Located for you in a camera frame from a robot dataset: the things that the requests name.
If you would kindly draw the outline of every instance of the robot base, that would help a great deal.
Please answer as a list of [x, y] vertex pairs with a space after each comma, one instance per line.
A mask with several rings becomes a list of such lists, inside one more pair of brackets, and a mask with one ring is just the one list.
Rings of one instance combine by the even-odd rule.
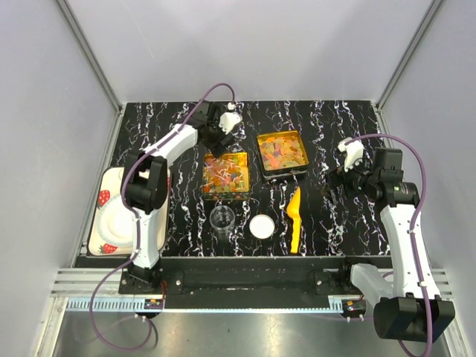
[[131, 263], [127, 271], [123, 271], [120, 278], [119, 293], [134, 294], [152, 293], [161, 291], [160, 260], [152, 268], [141, 268]]
[[[433, 342], [453, 321], [451, 301], [430, 300]], [[380, 338], [403, 341], [426, 341], [426, 311], [423, 299], [413, 297], [382, 298], [373, 310], [373, 324]]]

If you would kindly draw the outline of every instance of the gray wall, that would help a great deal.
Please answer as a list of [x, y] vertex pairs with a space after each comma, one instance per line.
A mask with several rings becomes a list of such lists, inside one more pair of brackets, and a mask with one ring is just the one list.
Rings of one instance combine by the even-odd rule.
[[[69, 0], [119, 99], [378, 99], [431, 0]], [[212, 99], [228, 99], [226, 90]]]
[[[421, 152], [428, 171], [425, 242], [448, 274], [476, 352], [476, 2], [446, 1], [384, 107], [392, 134]], [[406, 154], [407, 179], [420, 181]]]
[[0, 48], [0, 354], [23, 357], [115, 116], [54, 1], [0, 1]]

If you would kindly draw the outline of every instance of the plate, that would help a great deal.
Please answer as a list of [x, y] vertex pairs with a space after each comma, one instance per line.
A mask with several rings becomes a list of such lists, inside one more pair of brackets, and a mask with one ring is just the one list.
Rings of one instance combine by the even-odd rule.
[[99, 211], [97, 231], [108, 244], [130, 247], [135, 228], [132, 218], [133, 214], [124, 207], [120, 194], [113, 196]]

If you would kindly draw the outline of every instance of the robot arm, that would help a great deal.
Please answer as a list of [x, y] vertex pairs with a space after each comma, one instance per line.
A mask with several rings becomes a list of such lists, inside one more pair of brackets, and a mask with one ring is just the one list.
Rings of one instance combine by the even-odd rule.
[[381, 338], [426, 341], [426, 311], [421, 285], [425, 284], [431, 301], [434, 341], [454, 318], [454, 306], [442, 301], [431, 274], [423, 243], [419, 216], [414, 229], [419, 261], [425, 281], [420, 282], [411, 244], [409, 225], [419, 203], [415, 184], [403, 181], [402, 151], [377, 148], [373, 163], [363, 159], [359, 141], [338, 148], [347, 154], [342, 167], [326, 174], [323, 194], [334, 204], [339, 187], [345, 196], [366, 195], [376, 203], [391, 247], [393, 287], [370, 264], [355, 264], [350, 271], [351, 283], [361, 290], [374, 307], [374, 324]]
[[[226, 148], [234, 142], [231, 130], [242, 118], [235, 112], [232, 103], [228, 104], [228, 110], [219, 119], [218, 115], [219, 106], [204, 101], [182, 128], [182, 124], [176, 124], [159, 142], [145, 150], [130, 152], [126, 157], [122, 185], [126, 185], [125, 198], [128, 206], [139, 213], [141, 226], [141, 248], [134, 262], [128, 265], [128, 272], [131, 277], [151, 287], [156, 287], [159, 280], [157, 215], [164, 206], [169, 190], [167, 168], [198, 142], [204, 144], [217, 158], [226, 152]], [[137, 160], [153, 150], [155, 151], [131, 175], [130, 180], [124, 182]], [[134, 237], [133, 242], [132, 255], [136, 253], [138, 238]]]

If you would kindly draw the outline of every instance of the white round cap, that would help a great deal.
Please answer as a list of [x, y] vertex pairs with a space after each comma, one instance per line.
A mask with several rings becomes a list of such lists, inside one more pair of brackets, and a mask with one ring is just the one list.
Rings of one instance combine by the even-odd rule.
[[274, 222], [270, 216], [258, 214], [250, 221], [250, 231], [258, 239], [269, 238], [274, 233]]

